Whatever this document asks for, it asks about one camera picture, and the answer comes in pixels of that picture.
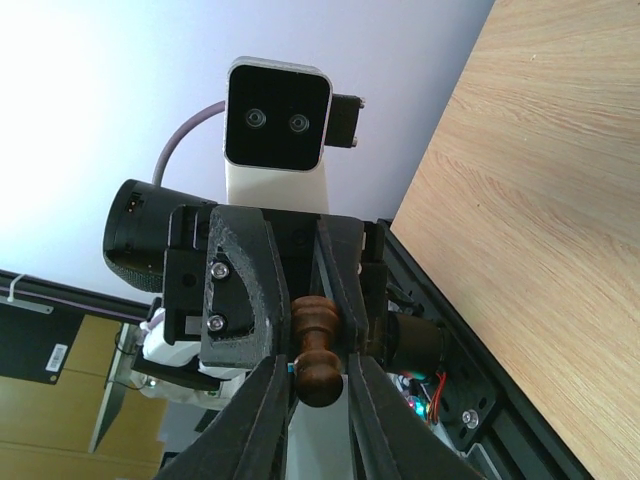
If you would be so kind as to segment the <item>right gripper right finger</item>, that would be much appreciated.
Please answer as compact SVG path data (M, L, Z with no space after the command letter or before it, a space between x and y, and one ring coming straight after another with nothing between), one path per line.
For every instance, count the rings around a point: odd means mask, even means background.
M356 479L479 479L431 432L379 364L348 359L348 403Z

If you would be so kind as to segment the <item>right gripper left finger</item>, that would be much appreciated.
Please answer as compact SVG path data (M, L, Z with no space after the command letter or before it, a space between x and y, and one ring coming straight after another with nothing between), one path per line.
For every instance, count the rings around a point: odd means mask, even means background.
M159 479L286 477L290 378L283 355L263 359L200 437Z

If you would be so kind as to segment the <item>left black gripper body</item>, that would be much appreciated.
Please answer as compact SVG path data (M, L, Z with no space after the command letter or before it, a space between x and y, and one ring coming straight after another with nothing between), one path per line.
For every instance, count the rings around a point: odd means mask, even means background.
M251 369L314 354L342 364L381 351L388 270L380 226L350 217L219 204L128 180L107 215L103 256L156 297L146 359Z

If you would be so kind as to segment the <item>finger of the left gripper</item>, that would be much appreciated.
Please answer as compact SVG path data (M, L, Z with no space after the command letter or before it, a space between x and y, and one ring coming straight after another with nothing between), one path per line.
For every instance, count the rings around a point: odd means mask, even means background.
M202 326L200 361L206 367L254 368L287 354L291 307L275 236L258 208L211 211L203 320L220 315L221 332Z
M342 353L363 352L369 321L358 267L361 263L363 222L344 216L320 215L316 223L314 261L326 297L341 319L336 346Z

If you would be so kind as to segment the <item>dark pawn passed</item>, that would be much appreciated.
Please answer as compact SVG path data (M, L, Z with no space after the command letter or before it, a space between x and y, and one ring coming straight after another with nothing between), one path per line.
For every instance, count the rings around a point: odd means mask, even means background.
M292 302L293 337L299 343L295 388L309 407L328 407L342 394L341 360L332 350L340 325L338 309L326 297L305 296Z

